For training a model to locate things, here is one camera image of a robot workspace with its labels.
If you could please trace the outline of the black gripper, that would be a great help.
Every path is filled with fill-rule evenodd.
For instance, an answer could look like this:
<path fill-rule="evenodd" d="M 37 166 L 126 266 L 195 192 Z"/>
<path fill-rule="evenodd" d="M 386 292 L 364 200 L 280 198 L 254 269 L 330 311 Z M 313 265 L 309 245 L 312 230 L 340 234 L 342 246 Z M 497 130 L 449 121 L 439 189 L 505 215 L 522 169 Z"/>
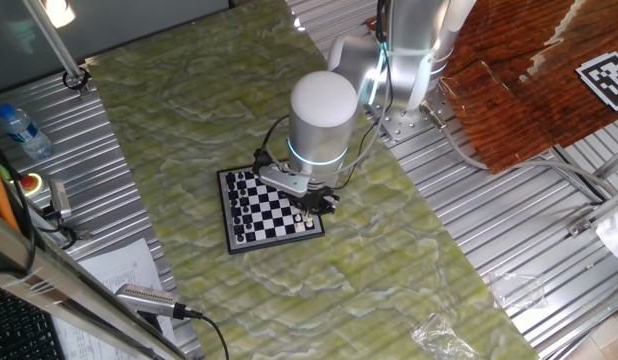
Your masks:
<path fill-rule="evenodd" d="M 304 215 L 312 215 L 311 204 L 318 204 L 315 210 L 317 215 L 333 214 L 339 204 L 339 196 L 330 186 L 309 188 L 302 198 L 297 199 L 297 208 Z"/>

